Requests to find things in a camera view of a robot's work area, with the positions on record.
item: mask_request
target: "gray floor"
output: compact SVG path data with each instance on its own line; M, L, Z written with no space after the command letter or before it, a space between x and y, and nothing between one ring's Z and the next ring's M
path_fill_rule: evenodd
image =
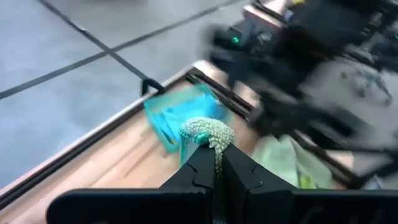
M242 19L248 0L206 15L227 0L46 2L80 30L40 0L0 0L0 187L138 99L140 78L103 50L116 50L122 60L162 82L201 58L207 24ZM157 35L142 38L151 32ZM395 144L398 104L385 108L375 98L358 99L333 76L344 66L326 67L333 69L319 72L330 74L324 83L333 84L315 88L320 99L349 106L376 126L370 143ZM387 79L398 96L392 89L398 79ZM383 160L357 155L355 169ZM394 186L398 181L389 180L388 187Z

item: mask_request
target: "light green cloth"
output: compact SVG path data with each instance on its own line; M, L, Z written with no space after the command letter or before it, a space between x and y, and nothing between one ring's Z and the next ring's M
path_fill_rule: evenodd
M329 169L290 136L282 136L280 140L274 136L260 139L252 158L298 188L331 188L332 176Z

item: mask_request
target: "blue container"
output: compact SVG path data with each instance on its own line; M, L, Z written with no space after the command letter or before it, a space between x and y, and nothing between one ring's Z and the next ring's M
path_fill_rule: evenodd
M172 109L178 105L193 101L195 100L195 98L200 98L204 96L210 96L218 102L216 95L212 92L210 87L204 84L195 85L179 91L172 91L170 93L166 93L160 96L155 96L144 102L144 110L147 116L147 120L150 122L150 125L153 127L156 135L159 137L167 152L177 152L179 149L179 140L175 139L174 136L170 136L162 130L161 125L158 123L159 120L156 119L157 115L163 113L167 109ZM218 107L222 108L224 112L223 116L221 116L221 119L220 114L218 114L218 118L210 118L218 119L224 123L227 123L229 121L229 118L231 117L230 111L221 103L218 103ZM192 108L192 110L198 111L200 110L200 108ZM195 113L185 114L184 117L180 121L178 121L180 123L179 125L184 123L187 119L194 117L196 117Z

